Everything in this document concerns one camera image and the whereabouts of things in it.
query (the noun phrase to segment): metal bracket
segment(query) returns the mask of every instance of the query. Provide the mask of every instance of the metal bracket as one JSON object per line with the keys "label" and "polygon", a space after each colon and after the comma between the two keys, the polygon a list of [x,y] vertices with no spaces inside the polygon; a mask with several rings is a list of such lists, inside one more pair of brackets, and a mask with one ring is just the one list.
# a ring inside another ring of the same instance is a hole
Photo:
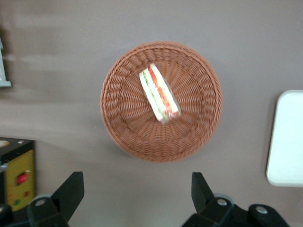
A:
{"label": "metal bracket", "polygon": [[4,71],[3,59],[1,53],[2,49],[3,49],[3,45],[0,39],[0,87],[11,87],[11,82],[6,81],[5,78],[5,71]]}

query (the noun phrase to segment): yellow device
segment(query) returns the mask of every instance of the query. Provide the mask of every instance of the yellow device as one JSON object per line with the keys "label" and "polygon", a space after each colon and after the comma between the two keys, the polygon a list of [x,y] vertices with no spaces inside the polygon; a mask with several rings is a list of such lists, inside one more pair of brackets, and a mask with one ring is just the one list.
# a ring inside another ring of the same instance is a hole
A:
{"label": "yellow device", "polygon": [[34,141],[0,138],[0,204],[17,211],[35,196]]}

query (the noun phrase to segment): round basket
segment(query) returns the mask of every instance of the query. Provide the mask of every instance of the round basket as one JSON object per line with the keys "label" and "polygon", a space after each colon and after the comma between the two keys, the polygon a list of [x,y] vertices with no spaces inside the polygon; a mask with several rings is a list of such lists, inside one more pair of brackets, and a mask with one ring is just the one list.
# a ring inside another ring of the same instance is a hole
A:
{"label": "round basket", "polygon": [[[171,87],[181,116],[157,121],[139,73],[154,63]],[[176,161],[198,151],[220,120],[222,92],[207,60],[170,41],[141,44],[111,68],[102,87],[100,108],[112,139],[126,152],[153,162]]]}

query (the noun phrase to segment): red button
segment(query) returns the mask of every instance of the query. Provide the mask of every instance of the red button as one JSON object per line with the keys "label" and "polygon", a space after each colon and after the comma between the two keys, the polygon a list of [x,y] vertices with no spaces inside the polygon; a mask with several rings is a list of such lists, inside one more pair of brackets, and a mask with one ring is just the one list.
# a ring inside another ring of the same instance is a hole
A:
{"label": "red button", "polygon": [[27,181],[27,174],[21,174],[17,177],[17,185],[22,184],[23,182]]}

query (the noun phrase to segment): white plate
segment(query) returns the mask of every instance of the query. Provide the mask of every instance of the white plate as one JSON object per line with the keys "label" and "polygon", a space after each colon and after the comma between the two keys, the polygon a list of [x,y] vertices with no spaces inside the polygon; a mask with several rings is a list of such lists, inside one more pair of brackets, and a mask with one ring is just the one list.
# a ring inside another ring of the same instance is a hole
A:
{"label": "white plate", "polygon": [[303,91],[289,90],[279,97],[267,178],[275,186],[303,187]]}

